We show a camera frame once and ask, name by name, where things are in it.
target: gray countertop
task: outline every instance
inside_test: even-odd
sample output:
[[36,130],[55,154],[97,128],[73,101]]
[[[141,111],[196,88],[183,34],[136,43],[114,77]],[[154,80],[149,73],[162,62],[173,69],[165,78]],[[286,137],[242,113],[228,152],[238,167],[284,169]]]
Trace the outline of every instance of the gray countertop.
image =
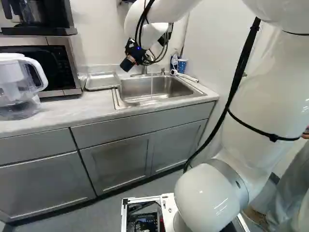
[[80,97],[54,98],[52,101],[43,100],[42,110],[30,118],[0,121],[0,138],[79,126],[219,99],[217,93],[201,84],[191,81],[187,82],[205,92],[207,96],[178,101],[165,101],[153,105],[122,110],[115,110],[112,91],[110,89],[84,92]]

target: blue cup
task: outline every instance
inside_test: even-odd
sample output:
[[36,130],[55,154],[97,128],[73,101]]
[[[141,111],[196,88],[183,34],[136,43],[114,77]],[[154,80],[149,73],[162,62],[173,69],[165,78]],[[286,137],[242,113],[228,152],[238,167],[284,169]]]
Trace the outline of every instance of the blue cup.
[[178,59],[177,72],[184,74],[185,68],[187,67],[187,59]]

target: kitchen sink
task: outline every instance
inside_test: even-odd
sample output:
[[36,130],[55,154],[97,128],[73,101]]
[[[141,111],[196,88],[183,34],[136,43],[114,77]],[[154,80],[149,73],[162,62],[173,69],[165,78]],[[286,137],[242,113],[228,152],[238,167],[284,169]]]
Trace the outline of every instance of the kitchen sink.
[[180,77],[170,75],[142,75],[121,79],[120,87],[113,90],[116,109],[197,96],[206,94]]

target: floor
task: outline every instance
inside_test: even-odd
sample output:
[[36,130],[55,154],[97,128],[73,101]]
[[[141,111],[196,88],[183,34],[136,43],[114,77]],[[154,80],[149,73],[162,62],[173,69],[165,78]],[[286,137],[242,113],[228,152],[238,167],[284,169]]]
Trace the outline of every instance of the floor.
[[[121,200],[125,197],[154,196],[173,192],[181,171],[164,176],[89,207],[15,228],[15,232],[120,232]],[[252,223],[251,232],[262,232]]]

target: coffee maker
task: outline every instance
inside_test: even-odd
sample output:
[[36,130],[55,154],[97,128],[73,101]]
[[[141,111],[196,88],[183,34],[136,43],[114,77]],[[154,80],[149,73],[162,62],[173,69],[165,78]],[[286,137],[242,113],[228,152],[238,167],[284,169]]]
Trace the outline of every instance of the coffee maker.
[[3,12],[0,22],[3,35],[77,34],[70,0],[1,0],[1,3]]

